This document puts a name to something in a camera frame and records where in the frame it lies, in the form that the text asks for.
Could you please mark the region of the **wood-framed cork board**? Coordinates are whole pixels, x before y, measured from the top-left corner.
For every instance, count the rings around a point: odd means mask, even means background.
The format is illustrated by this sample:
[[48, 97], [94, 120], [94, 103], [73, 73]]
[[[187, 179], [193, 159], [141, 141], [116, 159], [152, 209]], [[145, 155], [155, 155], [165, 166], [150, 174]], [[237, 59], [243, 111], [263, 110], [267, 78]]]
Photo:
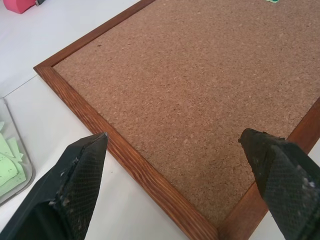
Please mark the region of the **wood-framed cork board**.
[[140, 0], [35, 71], [191, 240], [268, 208], [238, 140], [320, 140], [320, 0]]

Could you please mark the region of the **clear plastic container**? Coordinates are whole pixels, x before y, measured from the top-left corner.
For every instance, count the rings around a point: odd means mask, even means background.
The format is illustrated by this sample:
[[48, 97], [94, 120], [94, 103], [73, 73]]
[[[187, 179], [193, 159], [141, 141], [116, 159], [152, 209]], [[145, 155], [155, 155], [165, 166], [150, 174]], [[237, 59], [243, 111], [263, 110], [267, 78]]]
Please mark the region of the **clear plastic container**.
[[22, 193], [34, 178], [34, 166], [8, 103], [0, 98], [0, 206]]

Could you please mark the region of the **pink box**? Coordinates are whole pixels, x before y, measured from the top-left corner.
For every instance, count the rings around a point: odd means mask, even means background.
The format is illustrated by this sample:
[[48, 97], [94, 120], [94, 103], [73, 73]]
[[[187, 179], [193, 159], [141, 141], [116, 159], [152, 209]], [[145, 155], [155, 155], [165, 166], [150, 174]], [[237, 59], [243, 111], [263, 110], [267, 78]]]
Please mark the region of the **pink box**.
[[17, 14], [23, 14], [29, 8], [36, 6], [35, 0], [3, 0], [7, 10]]

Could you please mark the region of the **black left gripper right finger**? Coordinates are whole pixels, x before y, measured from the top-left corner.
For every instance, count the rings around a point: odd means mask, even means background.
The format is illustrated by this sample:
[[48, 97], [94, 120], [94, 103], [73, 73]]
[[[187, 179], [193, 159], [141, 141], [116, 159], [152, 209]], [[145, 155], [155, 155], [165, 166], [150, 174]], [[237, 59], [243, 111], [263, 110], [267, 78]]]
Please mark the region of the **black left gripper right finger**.
[[295, 143], [246, 128], [239, 139], [285, 240], [320, 240], [320, 167]]

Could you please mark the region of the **green paper notes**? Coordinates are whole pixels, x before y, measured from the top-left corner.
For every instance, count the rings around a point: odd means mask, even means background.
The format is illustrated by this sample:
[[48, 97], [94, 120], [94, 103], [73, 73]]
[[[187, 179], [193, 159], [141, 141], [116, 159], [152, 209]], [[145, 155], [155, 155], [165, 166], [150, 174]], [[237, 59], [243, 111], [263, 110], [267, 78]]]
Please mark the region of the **green paper notes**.
[[24, 154], [15, 137], [5, 139], [1, 133], [4, 125], [0, 121], [0, 198], [27, 180], [22, 166]]

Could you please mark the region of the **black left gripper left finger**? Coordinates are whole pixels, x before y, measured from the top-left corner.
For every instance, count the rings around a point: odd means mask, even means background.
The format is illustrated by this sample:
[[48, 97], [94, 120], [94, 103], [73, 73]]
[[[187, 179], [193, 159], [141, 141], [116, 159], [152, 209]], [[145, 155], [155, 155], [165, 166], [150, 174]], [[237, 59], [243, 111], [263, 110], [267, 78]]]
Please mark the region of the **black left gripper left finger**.
[[0, 240], [84, 240], [100, 191], [105, 132], [70, 144], [32, 187]]

